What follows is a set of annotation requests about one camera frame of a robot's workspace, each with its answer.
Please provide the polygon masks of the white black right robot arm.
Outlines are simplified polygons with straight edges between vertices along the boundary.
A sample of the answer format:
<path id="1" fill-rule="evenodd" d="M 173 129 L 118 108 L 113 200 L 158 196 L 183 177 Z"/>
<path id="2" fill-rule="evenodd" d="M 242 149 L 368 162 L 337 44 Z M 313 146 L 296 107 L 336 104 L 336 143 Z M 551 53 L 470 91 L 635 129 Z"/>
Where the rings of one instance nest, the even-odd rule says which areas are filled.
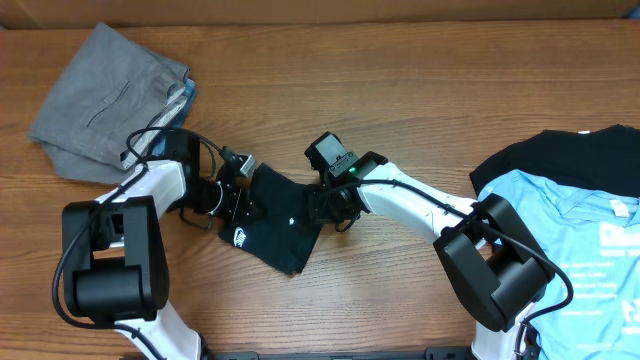
<path id="1" fill-rule="evenodd" d="M 475 319 L 468 359 L 536 359 L 530 321 L 554 265 L 504 198 L 481 201 L 442 192 L 375 152 L 357 156 L 327 132 L 304 152 L 319 173 L 310 216 L 342 232 L 363 213 L 393 219 L 434 247 L 466 311 Z"/>

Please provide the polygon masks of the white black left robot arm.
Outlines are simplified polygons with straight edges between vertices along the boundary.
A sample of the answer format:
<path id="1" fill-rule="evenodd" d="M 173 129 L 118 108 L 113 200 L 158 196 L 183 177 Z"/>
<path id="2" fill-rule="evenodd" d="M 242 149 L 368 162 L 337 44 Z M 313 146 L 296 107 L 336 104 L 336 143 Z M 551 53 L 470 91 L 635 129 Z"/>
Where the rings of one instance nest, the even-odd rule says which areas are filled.
<path id="1" fill-rule="evenodd" d="M 62 212 L 62 255 L 51 298 L 57 315 L 80 329 L 113 330 L 148 359 L 212 359 L 204 337 L 169 301 L 169 267 L 159 220 L 191 209 L 231 221 L 239 177 L 256 161 L 184 128 L 154 127 L 160 153 L 130 141 L 134 171 L 112 191 Z"/>

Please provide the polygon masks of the black t-shirt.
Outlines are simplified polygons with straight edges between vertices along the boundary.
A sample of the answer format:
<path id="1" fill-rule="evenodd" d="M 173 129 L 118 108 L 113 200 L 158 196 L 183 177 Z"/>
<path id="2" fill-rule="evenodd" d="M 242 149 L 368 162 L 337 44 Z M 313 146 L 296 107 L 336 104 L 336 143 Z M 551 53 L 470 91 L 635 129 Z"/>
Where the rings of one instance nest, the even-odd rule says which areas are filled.
<path id="1" fill-rule="evenodd" d="M 308 192 L 316 188 L 261 164 L 248 198 L 234 207 L 236 218 L 221 227 L 219 238 L 286 275 L 301 273 L 322 229 L 309 215 Z"/>

